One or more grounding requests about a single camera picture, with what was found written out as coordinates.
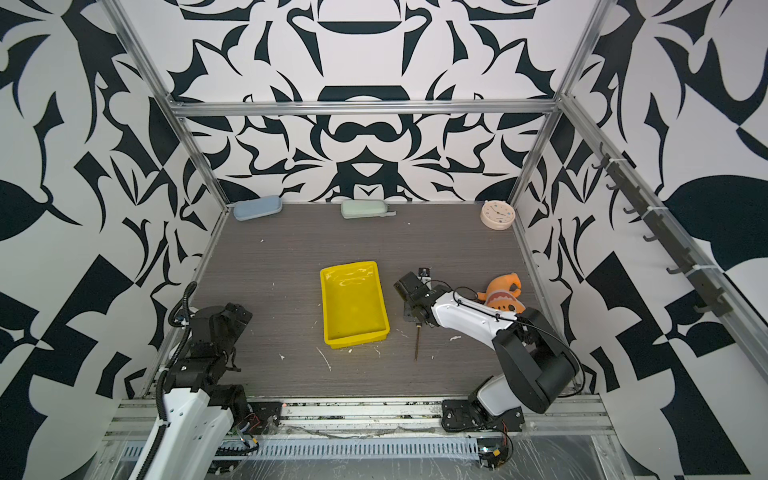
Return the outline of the black handled screwdriver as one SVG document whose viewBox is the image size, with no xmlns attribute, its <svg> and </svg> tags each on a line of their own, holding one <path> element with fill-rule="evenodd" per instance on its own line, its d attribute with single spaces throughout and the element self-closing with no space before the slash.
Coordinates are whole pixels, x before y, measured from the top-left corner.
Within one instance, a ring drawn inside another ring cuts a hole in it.
<svg viewBox="0 0 768 480">
<path fill-rule="evenodd" d="M 415 333 L 415 341 L 414 341 L 414 361 L 418 361 L 419 358 L 419 347 L 420 347 L 420 336 L 421 336 L 421 330 L 422 325 L 420 323 L 416 324 L 416 333 Z"/>
</svg>

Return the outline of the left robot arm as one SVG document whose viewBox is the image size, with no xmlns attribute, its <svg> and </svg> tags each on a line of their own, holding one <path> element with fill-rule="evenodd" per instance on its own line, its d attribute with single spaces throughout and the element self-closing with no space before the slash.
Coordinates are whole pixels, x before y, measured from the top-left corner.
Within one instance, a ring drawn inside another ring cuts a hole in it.
<svg viewBox="0 0 768 480">
<path fill-rule="evenodd" d="M 182 333 L 155 382 L 157 416 L 130 474 L 132 479 L 203 479 L 217 456 L 248 456 L 259 450 L 256 439 L 240 447 L 225 437 L 252 413 L 244 387 L 220 382 L 235 371 L 236 342 L 252 319 L 243 306 L 228 303 L 193 311 L 189 283 L 168 316 Z"/>
</svg>

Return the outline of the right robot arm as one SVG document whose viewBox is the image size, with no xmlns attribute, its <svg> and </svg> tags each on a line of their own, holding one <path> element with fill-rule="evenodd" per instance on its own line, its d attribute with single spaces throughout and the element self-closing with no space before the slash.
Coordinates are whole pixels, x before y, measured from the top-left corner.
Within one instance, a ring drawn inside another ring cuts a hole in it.
<svg viewBox="0 0 768 480">
<path fill-rule="evenodd" d="M 495 352 L 502 373 L 468 397 L 479 414 L 495 419 L 522 407 L 543 414 L 581 370 L 573 351 L 536 309 L 494 309 L 413 272 L 394 288 L 417 322 L 455 330 Z"/>
</svg>

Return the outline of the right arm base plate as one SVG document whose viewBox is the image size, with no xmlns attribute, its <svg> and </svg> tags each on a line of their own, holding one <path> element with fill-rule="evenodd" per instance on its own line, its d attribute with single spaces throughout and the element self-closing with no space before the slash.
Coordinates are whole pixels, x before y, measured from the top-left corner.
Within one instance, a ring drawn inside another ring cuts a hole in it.
<svg viewBox="0 0 768 480">
<path fill-rule="evenodd" d="M 478 401 L 446 399 L 441 402 L 441 427 L 446 432 L 506 431 L 521 432 L 525 423 L 521 408 L 514 408 L 501 415 L 488 413 Z"/>
</svg>

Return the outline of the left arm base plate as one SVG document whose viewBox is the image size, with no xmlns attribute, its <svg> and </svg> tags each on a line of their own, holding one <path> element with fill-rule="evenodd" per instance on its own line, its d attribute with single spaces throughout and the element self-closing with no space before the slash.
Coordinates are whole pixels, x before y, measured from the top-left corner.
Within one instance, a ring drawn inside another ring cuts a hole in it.
<svg viewBox="0 0 768 480">
<path fill-rule="evenodd" d="M 280 401 L 256 401 L 249 403 L 243 421 L 236 426 L 242 435 L 262 435 L 276 428 L 281 421 L 284 403 Z"/>
</svg>

